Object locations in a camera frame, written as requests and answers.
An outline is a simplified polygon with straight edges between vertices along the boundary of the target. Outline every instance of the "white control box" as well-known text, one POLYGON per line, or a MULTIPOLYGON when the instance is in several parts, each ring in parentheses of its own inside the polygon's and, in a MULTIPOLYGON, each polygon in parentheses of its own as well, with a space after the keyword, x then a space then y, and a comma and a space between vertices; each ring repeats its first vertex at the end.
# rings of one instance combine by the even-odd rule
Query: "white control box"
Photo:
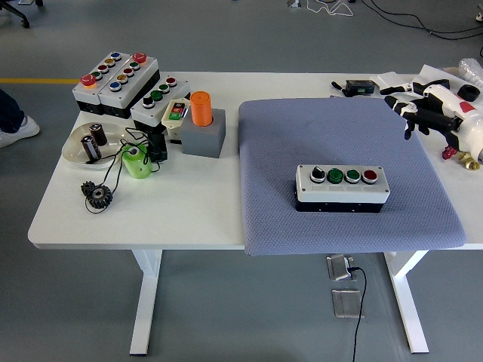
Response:
POLYGON ((295 183, 299 211, 377 213, 390 194, 378 166, 299 164, 295 183))
MULTIPOLYGON (((112 81, 116 81, 119 75, 123 75, 125 69, 129 68, 129 63, 134 62, 130 57, 125 66, 119 67, 118 72, 112 81)), ((116 109, 126 109, 129 103, 135 98, 135 96, 141 91, 143 86, 156 73, 159 73, 158 60, 156 58, 146 57, 146 61, 140 64, 140 68, 134 71, 132 77, 128 78, 126 84, 122 84, 122 87, 118 91, 112 91, 109 88, 109 84, 99 92, 100 102, 105 106, 110 106, 116 109)))
MULTIPOLYGON (((165 86, 166 81, 170 78, 169 75, 167 77, 162 78, 156 85, 148 92, 151 93, 152 91, 159 91, 160 86, 165 86)), ((162 117, 165 114, 166 108, 170 101, 184 98, 189 94, 189 83, 184 79, 176 78, 176 86, 169 87, 169 93, 163 94, 163 99, 156 101, 154 107, 151 109, 146 109, 143 106, 143 100, 141 99, 138 101, 134 107, 131 108, 131 115, 135 121, 140 123, 147 124, 150 127, 158 126, 161 121, 162 117)))
POLYGON ((94 72, 98 72, 98 69, 100 66, 105 66, 105 61, 106 60, 111 60, 111 54, 118 54, 121 59, 115 61, 114 60, 114 66, 113 67, 107 67, 108 72, 106 73, 101 73, 102 74, 102 79, 97 80, 93 86, 86 87, 84 86, 81 82, 79 82, 74 89, 72 89, 72 92, 74 93, 74 98, 78 102, 82 103, 88 103, 92 105, 100 105, 100 99, 99 99, 99 92, 106 86, 109 85, 109 83, 112 81, 112 79, 115 77, 115 75, 118 73, 120 69, 123 69, 123 67, 126 65, 126 63, 131 59, 130 54, 124 54, 124 53, 119 53, 119 52, 111 52, 109 53, 99 64, 95 66, 94 69, 92 69, 88 74, 92 74, 94 72))

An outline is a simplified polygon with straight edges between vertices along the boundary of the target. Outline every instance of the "person's leg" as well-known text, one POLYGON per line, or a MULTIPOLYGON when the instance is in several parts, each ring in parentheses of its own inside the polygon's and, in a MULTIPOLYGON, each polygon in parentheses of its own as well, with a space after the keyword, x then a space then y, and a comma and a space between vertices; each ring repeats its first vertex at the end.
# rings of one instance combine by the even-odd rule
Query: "person's leg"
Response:
POLYGON ((17 102, 0 89, 0 130, 16 133, 24 119, 25 114, 17 102))

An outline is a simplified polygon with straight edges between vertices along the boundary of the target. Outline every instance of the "metal gear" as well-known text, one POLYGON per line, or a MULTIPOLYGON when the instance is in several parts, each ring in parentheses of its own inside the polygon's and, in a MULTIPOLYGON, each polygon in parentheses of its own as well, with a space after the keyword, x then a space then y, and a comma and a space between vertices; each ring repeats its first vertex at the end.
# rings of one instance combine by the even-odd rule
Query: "metal gear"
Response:
POLYGON ((87 196, 91 193, 92 190, 96 188, 96 185, 92 181, 86 181, 81 185, 81 191, 84 196, 87 196))
POLYGON ((109 187, 101 185, 95 187, 86 198, 94 209, 103 209, 111 203, 112 192, 109 187))

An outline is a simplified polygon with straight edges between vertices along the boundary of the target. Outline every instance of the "blue cushion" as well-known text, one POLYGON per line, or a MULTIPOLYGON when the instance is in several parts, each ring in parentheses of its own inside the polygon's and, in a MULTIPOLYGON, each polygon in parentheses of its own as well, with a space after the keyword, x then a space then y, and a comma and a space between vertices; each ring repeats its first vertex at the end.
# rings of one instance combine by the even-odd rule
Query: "blue cushion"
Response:
MULTIPOLYGON (((418 137, 383 100, 258 100, 239 108, 245 252, 372 253, 458 247, 466 236, 418 137), (382 166, 380 213, 299 213, 298 164, 382 166)), ((445 141, 441 138, 441 150, 445 141)), ((467 172, 463 168, 455 172, 467 172)))

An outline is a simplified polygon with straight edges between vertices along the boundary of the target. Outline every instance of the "black cable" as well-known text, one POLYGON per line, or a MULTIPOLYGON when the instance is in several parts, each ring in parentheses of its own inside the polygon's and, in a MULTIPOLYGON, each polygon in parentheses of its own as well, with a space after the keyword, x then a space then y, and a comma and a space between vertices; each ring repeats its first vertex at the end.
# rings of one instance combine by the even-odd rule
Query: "black cable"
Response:
POLYGON ((347 269, 350 273, 352 273, 355 270, 360 270, 362 274, 364 275, 364 292, 362 292, 362 298, 361 298, 361 308, 359 309, 359 319, 357 321, 357 327, 355 328, 355 333, 354 333, 354 352, 352 353, 352 362, 355 361, 355 347, 357 346, 357 332, 359 330, 359 324, 361 323, 361 316, 362 316, 362 304, 364 303, 364 296, 365 296, 365 290, 368 286, 368 279, 365 276, 364 270, 362 268, 359 268, 358 266, 355 266, 353 268, 348 268, 347 269))
MULTIPOLYGON (((122 156, 124 155, 124 153, 127 153, 129 151, 122 151, 123 148, 125 146, 131 146, 131 147, 136 147, 137 149, 139 149, 140 152, 142 152, 144 154, 144 158, 143 158, 143 164, 148 164, 149 162, 149 155, 148 155, 148 152, 144 152, 139 146, 140 145, 143 145, 143 146, 147 146, 147 145, 151 145, 153 146, 155 149, 157 149, 159 152, 159 148, 156 147, 148 138, 148 136, 143 132, 143 131, 140 131, 136 128, 131 128, 131 127, 126 127, 125 128, 126 132, 128 132, 134 140, 138 141, 138 140, 142 140, 141 142, 139 143, 131 143, 131 142, 128 142, 126 139, 121 139, 120 140, 120 143, 121 143, 121 147, 120 149, 114 154, 114 155, 109 155, 109 156, 106 156, 106 157, 102 157, 102 158, 99 158, 99 160, 103 160, 103 159, 106 159, 106 158, 111 158, 113 157, 114 159, 112 160, 112 163, 110 164, 109 168, 107 169, 107 172, 106 172, 106 175, 104 177, 104 180, 102 181, 102 183, 100 183, 99 185, 95 185, 94 189, 95 188, 98 188, 102 185, 104 185, 104 183, 107 181, 107 177, 109 175, 109 172, 111 171, 112 169, 112 166, 114 166, 115 164, 115 160, 117 159, 117 157, 119 156, 119 154, 121 154, 121 159, 122 159, 122 156), (131 132, 131 131, 136 131, 138 133, 141 133, 141 136, 140 137, 136 137, 135 135, 133 135, 134 132, 131 132)), ((161 165, 159 164, 159 162, 155 162, 157 165, 158 165, 158 170, 155 170, 155 171, 151 171, 151 172, 158 172, 160 169, 161 169, 161 165)), ((119 166, 119 170, 118 170, 118 174, 117 174, 117 177, 115 178, 115 186, 114 186, 114 189, 112 190, 112 195, 114 195, 114 192, 115 190, 118 188, 118 185, 119 185, 119 179, 121 178, 121 170, 122 170, 122 164, 123 162, 121 161, 121 165, 119 166)), ((102 213, 110 204, 107 204, 103 209, 101 209, 100 211, 98 212, 94 212, 92 210, 89 209, 88 207, 88 195, 85 197, 85 208, 90 212, 90 213, 102 213)))
POLYGON ((467 36, 461 36, 459 38, 448 38, 448 37, 445 37, 445 36, 441 36, 441 35, 438 35, 438 34, 457 34, 457 33, 461 33, 461 32, 469 32, 469 31, 472 31, 472 30, 476 30, 476 29, 481 29, 483 28, 483 26, 477 26, 475 28, 471 28, 471 29, 465 29, 465 30, 459 30, 459 31, 456 31, 456 32, 439 32, 437 30, 433 30, 433 29, 429 29, 428 27, 426 27, 423 22, 421 21, 421 19, 417 16, 417 15, 414 15, 414 14, 406 14, 406 13, 391 13, 391 12, 388 12, 388 11, 385 11, 383 10, 382 8, 380 8, 375 2, 374 0, 371 0, 371 3, 379 10, 379 11, 382 11, 383 13, 385 14, 388 14, 388 15, 396 15, 396 16, 406 16, 406 17, 414 17, 416 18, 416 20, 418 21, 418 23, 421 25, 421 26, 413 26, 413 25, 407 25, 407 24, 401 24, 401 23, 397 23, 393 20, 390 20, 389 18, 387 17, 384 17, 380 12, 378 12, 376 9, 370 7, 368 4, 366 4, 366 2, 364 0, 361 0, 362 1, 362 4, 364 4, 366 7, 370 8, 372 11, 374 11, 377 15, 379 15, 380 17, 382 17, 383 19, 389 21, 390 23, 393 23, 395 25, 399 25, 399 26, 403 26, 403 27, 406 27, 406 28, 412 28, 412 29, 424 29, 426 30, 430 35, 434 35, 436 38, 440 38, 440 39, 444 39, 444 40, 462 40, 462 39, 468 39, 468 38, 474 38, 476 36, 479 36, 479 35, 483 35, 483 32, 480 32, 478 34, 473 34, 473 35, 467 35, 467 36))

